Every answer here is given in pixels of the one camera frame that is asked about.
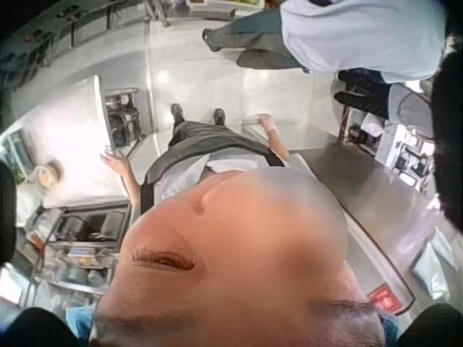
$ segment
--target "sticker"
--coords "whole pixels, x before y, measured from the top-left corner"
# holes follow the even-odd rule
[[[368,298],[377,308],[389,313],[397,312],[402,308],[396,294],[386,283],[369,293]]]

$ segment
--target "closed eye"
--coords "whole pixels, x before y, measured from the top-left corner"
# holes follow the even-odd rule
[[[172,252],[153,252],[149,249],[142,249],[132,254],[132,260],[141,265],[160,265],[175,270],[188,271],[195,267],[195,263],[186,260],[184,257]]]

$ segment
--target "countertop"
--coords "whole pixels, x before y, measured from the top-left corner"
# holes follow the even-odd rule
[[[114,148],[99,76],[50,95],[6,132],[22,128],[36,165],[56,160],[60,182],[44,191],[45,208],[126,200],[118,175],[100,159]]]
[[[315,175],[389,258],[415,296],[412,313],[432,299],[412,273],[425,242],[438,226],[449,242],[456,230],[429,201],[370,156],[339,142],[326,148],[298,150]],[[462,257],[461,247],[454,250]],[[449,303],[462,310],[462,271],[441,264],[451,293]]]

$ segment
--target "apron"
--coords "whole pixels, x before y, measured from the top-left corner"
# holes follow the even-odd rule
[[[175,164],[188,158],[203,156],[225,148],[241,148],[262,155],[269,166],[284,166],[281,159],[267,146],[243,137],[232,130],[212,125],[185,121],[175,130],[169,149],[149,168],[140,190],[140,213],[154,205],[154,185]]]

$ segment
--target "metal counter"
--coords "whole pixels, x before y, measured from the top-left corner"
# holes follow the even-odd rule
[[[36,165],[56,160],[61,166],[61,181],[44,192],[45,208],[127,199],[119,177],[100,159],[114,144],[98,76],[53,94],[17,123]]]
[[[339,142],[325,148],[297,150],[317,178],[389,258],[415,296],[412,314],[432,301],[412,267],[424,243],[438,226],[448,240],[456,231],[440,211],[427,209],[428,200],[397,175],[354,147]],[[462,271],[441,261],[449,290],[449,303],[462,310]]]

